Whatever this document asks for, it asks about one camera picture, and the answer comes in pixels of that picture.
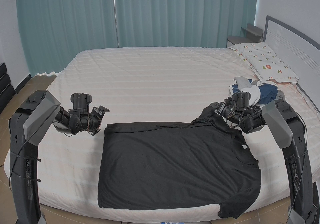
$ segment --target bed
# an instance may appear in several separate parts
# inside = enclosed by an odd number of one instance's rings
[[[315,89],[320,85],[320,68],[316,64],[320,62],[320,46],[270,17],[267,17],[264,40],[300,76],[297,85],[281,83],[278,88],[307,124],[315,182],[320,178],[320,100]],[[48,91],[65,109],[72,108],[72,93],[91,94],[90,109],[99,105],[110,109],[102,127],[118,122],[190,122],[211,102],[220,102],[228,96],[228,86],[235,76],[256,79],[250,67],[231,49],[98,49],[79,53]],[[289,184],[282,151],[268,127],[244,136],[262,173],[260,194],[247,210],[251,211],[289,196]],[[145,211],[99,208],[103,141],[102,131],[94,137],[82,132],[68,138],[51,126],[39,145],[40,203],[80,215],[126,222],[195,222],[219,218],[218,204]],[[8,175],[9,154],[4,167]]]

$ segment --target bed sheet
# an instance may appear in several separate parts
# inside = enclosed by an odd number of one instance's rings
[[[138,47],[79,53],[49,86],[67,110],[72,93],[92,95],[105,106],[102,128],[119,122],[191,122],[211,102],[228,96],[235,76],[256,79],[230,49]],[[304,118],[313,180],[320,177],[320,121],[308,98],[290,83],[278,84],[286,100]],[[247,211],[289,196],[282,151],[268,127],[244,134],[262,172],[261,192]],[[219,218],[217,204],[170,210],[119,210],[98,207],[98,178],[104,132],[81,132],[70,138],[51,126],[39,145],[40,203],[76,214],[127,222],[194,222]],[[9,154],[5,161],[9,175]]]

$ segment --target pile of clothes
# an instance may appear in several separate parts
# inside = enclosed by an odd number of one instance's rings
[[[251,97],[249,105],[268,104],[274,99],[286,99],[285,94],[278,90],[277,84],[271,81],[247,79],[243,76],[235,77],[234,84],[229,87],[229,96],[235,92],[246,91]]]

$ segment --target robotic arm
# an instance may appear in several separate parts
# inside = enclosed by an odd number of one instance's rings
[[[211,103],[218,114],[240,127],[244,133],[268,125],[282,149],[290,188],[288,224],[315,223],[317,207],[313,204],[311,166],[304,139],[305,126],[298,114],[283,99],[273,100],[262,109],[249,107],[250,93],[236,92],[220,103]]]
[[[59,132],[71,136],[79,131],[91,135],[99,132],[104,113],[109,110],[100,106],[89,113],[91,101],[89,94],[72,94],[73,109],[67,112],[50,92],[36,91],[10,118],[9,180],[18,216],[16,224],[46,224],[38,197],[38,145],[52,123]]]

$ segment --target white pillow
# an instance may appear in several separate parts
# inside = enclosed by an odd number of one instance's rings
[[[240,43],[229,48],[251,67],[260,80],[298,82],[299,77],[265,42]]]

